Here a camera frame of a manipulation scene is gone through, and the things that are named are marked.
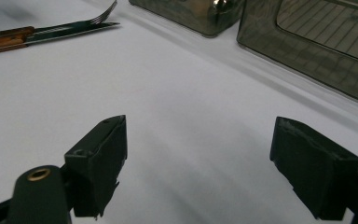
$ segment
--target white table surface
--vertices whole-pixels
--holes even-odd
[[[108,0],[0,1],[0,30],[93,18]],[[102,119],[127,115],[129,158],[105,214],[74,223],[350,223],[313,218],[269,160],[277,116],[358,155],[358,103],[127,1],[119,28],[0,53],[0,202],[16,178]]]

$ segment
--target metal ring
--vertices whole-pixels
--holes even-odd
[[[33,171],[32,173],[28,174],[29,181],[38,181],[41,179],[46,178],[46,176],[50,175],[50,169],[42,168]]]

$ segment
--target wooden handle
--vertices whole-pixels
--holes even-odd
[[[33,33],[34,27],[32,26],[0,31],[0,52],[27,47],[24,43],[25,39]]]

